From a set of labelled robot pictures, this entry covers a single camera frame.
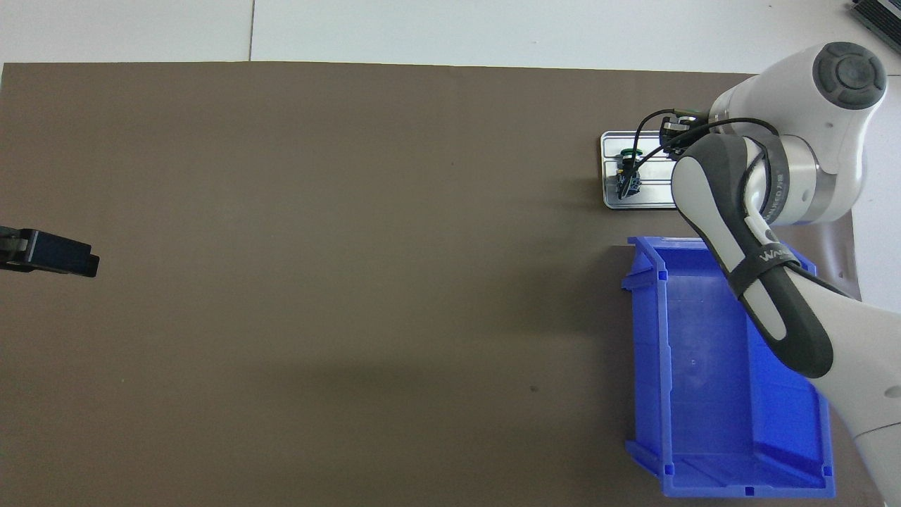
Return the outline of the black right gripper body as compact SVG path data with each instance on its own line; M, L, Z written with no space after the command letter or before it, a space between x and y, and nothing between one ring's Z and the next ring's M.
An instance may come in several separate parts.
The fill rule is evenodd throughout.
M663 118L660 125L660 144L664 154L684 154L684 151L707 134L707 118Z

